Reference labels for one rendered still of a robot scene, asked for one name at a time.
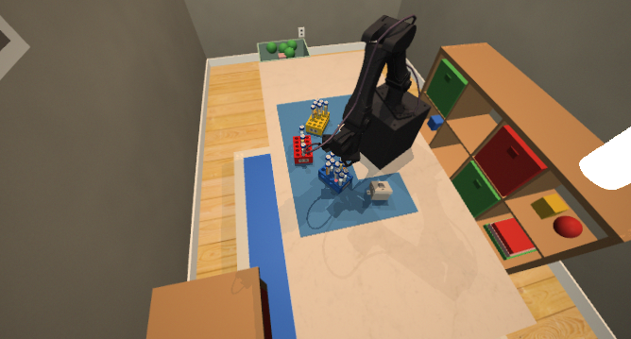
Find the red rack with round wells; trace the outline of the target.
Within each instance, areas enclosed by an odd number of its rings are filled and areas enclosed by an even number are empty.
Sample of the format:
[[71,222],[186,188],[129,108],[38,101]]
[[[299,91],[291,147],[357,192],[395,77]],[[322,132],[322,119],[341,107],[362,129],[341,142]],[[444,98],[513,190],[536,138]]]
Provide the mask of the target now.
[[[306,143],[306,147],[311,144],[311,135],[305,136],[304,142]],[[305,154],[305,156],[301,156],[301,147],[300,147],[300,136],[293,137],[293,145],[294,145],[294,160],[295,164],[297,163],[310,163],[313,162],[313,152],[309,154]],[[305,147],[305,148],[306,148]],[[307,151],[312,150],[310,146]]]

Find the blue tube rack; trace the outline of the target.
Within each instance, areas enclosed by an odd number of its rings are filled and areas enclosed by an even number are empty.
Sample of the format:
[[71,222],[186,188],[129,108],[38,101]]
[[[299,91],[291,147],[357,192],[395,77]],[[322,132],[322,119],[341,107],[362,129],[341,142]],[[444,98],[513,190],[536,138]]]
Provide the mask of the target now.
[[322,166],[318,170],[318,176],[339,194],[352,183],[352,179],[353,179],[353,175],[348,173],[346,182],[343,182],[342,186],[339,186],[338,181],[337,182],[334,181],[334,165],[333,165],[333,171],[330,171],[329,175],[326,175],[326,166],[325,165]]

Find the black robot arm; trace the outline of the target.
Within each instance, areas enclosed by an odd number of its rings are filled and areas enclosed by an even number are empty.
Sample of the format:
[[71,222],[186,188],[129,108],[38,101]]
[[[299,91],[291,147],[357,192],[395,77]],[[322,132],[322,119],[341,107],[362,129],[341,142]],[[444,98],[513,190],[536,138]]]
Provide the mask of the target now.
[[[361,42],[366,43],[364,61],[355,89],[346,104],[343,119],[354,104],[355,107],[340,131],[322,146],[325,152],[332,151],[337,157],[351,155],[353,145],[361,141],[362,134],[371,125],[370,115],[373,111],[371,107],[375,92],[397,120],[412,116],[412,112],[402,102],[402,97],[412,85],[411,72],[406,67],[406,49],[415,37],[417,26],[402,22],[380,40],[378,47],[375,46],[385,31],[398,21],[383,15],[363,33]],[[376,89],[385,65],[385,84],[390,86],[389,92],[388,86]]]

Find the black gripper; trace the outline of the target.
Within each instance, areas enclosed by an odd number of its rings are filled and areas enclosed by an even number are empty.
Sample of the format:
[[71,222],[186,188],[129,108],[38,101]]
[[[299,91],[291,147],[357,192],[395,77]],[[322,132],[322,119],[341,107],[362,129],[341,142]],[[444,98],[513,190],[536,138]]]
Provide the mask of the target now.
[[[345,164],[346,167],[350,167],[352,164],[358,162],[361,159],[359,144],[360,142],[358,144],[353,145],[351,155],[343,155],[341,157],[341,161]],[[350,161],[350,163],[347,164],[347,161]]]

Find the light blue mat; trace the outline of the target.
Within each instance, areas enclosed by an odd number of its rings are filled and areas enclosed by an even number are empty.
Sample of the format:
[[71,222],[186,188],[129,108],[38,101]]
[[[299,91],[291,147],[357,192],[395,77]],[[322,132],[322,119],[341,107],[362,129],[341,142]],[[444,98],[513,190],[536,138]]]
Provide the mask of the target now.
[[[322,134],[334,134],[343,121],[350,97],[351,94],[319,98],[329,102],[330,113]],[[295,164],[293,137],[300,136],[299,126],[304,126],[305,136],[311,135],[312,144],[322,144],[322,135],[306,131],[314,101],[277,105],[300,237],[418,212],[400,172],[358,179],[351,165],[347,169],[353,175],[352,183],[339,194],[318,176],[318,170],[326,163],[326,155],[332,151],[326,153],[320,147],[313,151],[313,162]],[[367,194],[371,181],[387,181],[393,194],[387,200],[371,200]]]

